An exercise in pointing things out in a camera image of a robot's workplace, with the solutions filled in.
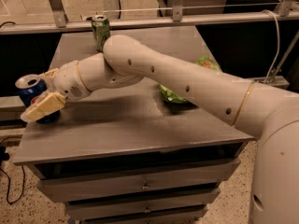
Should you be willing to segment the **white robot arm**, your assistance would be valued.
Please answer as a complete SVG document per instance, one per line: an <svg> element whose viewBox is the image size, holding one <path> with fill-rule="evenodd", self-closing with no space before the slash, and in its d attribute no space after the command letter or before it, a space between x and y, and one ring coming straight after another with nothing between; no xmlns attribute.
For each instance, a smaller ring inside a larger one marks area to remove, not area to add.
<svg viewBox="0 0 299 224"><path fill-rule="evenodd" d="M189 63L113 35L102 53L41 74L47 89L21 118L33 122L99 89L136 84L148 77L194 105L255 137L250 224L299 223L299 94Z"/></svg>

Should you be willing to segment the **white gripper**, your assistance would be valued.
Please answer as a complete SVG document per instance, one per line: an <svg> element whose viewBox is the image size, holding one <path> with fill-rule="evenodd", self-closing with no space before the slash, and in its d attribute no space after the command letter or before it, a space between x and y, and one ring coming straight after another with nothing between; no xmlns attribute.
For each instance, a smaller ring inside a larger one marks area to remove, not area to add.
<svg viewBox="0 0 299 224"><path fill-rule="evenodd" d="M78 61L66 63L59 69L50 69L39 76L45 82L53 81L53 86L57 91L43 91L34 98L34 101L21 114L21 119L25 122L38 121L61 110L66 104L66 99L77 101L91 94L81 81Z"/></svg>

